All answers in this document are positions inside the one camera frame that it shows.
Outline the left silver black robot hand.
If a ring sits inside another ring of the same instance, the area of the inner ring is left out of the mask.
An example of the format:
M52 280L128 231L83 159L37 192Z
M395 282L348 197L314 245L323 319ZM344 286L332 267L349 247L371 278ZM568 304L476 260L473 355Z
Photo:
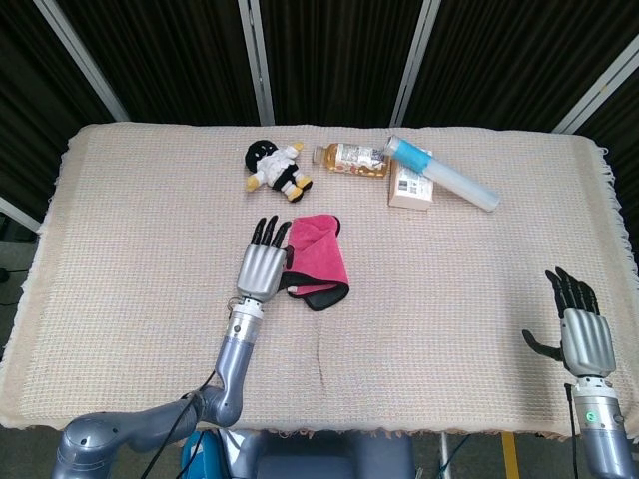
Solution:
M294 257L294 248L284 245L291 226L291 222L279 224L277 215L258 221L237 279L242 299L266 303L283 288L282 275Z

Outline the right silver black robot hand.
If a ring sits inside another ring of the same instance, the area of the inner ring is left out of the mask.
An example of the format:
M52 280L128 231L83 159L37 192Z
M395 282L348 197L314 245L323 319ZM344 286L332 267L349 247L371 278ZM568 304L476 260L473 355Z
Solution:
M612 335L607 319L600 313L594 290L557 266L546 270L557 309L558 346L538 342L528 329L521 333L535 353L561 362L575 377L605 378L616 370Z

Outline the pink and black cloth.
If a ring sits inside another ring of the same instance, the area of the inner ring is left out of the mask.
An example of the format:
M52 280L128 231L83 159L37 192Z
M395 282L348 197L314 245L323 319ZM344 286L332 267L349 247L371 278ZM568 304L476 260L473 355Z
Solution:
M349 293L346 268L338 243L339 219L322 214L293 221L288 247L292 251L280 289L301 299L312 311L326 310Z

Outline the black white plush penguin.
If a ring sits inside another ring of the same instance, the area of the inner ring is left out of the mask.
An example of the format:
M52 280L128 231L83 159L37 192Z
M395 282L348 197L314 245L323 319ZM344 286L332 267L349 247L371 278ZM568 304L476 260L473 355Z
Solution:
M296 163L303 148L303 143L279 148L269 140L250 144L245 154L245 165L251 173L246 181L247 190L253 192L267 184L283 193L290 203L298 202L313 186L313 180Z

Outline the beige woven tablecloth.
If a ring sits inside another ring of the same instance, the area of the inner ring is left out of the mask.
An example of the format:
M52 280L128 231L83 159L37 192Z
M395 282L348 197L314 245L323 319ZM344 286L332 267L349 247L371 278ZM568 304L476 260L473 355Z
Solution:
M512 430L566 435L570 374L521 330L555 344L546 270L595 291L613 336L611 376L639 439L639 276L601 149L578 136L402 129L500 195L482 211L444 189L425 212L392 208L385 180L331 173L312 148L377 147L387 129L82 129L63 156L0 361L0 425L65 427L99 411L178 399L214 367L254 227L336 216L348 296L322 312L278 294L248 369L251 429ZM296 203L246 188L255 141L296 158Z

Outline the amber tea plastic bottle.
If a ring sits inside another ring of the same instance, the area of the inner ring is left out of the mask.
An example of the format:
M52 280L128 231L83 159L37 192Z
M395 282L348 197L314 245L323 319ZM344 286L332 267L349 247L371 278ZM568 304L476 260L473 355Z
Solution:
M388 159L382 151L348 143L317 146L312 160L334 173L384 178L388 171Z

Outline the beige cardboard carton box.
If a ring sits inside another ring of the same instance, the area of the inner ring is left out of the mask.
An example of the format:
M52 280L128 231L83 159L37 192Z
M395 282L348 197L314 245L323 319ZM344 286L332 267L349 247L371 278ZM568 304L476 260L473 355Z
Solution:
M416 211L427 211L433 203L434 182L396 160L390 164L388 205Z

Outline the bright blue plastic object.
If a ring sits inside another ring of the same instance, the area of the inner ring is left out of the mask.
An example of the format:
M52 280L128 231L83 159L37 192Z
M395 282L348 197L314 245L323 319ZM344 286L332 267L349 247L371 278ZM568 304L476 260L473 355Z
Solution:
M212 430L195 431L187 439L177 479L223 479L218 438Z

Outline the dark blue padded chair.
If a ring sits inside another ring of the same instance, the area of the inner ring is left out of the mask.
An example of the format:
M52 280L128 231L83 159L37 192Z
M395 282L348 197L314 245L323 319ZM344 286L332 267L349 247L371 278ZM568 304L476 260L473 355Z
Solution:
M414 479L412 439L383 430L221 433L231 479Z

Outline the clear tube with blue label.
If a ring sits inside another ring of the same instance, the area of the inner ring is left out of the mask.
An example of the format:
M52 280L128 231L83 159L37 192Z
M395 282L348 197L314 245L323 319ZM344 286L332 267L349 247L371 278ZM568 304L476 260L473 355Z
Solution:
M497 193L438 161L431 152L407 140L392 135L388 138L383 151L402 166L429 178L486 212L493 212L499 205L500 196Z

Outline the white partition frame post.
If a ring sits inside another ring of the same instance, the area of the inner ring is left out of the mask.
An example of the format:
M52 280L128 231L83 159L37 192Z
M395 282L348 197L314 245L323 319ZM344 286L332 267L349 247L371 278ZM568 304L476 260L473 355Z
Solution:
M36 219L17 208L15 205L0 196L0 213L6 215L21 226L36 233L41 227L41 223Z
M238 0L254 95L262 126L276 123L260 0Z
M390 117L391 128L401 127L416 84L421 64L435 25L441 0L422 0L401 81Z
M46 23L116 122L129 122L129 113L85 46L57 0L32 0Z
M599 78L552 129L572 135L639 69L639 35L611 62Z

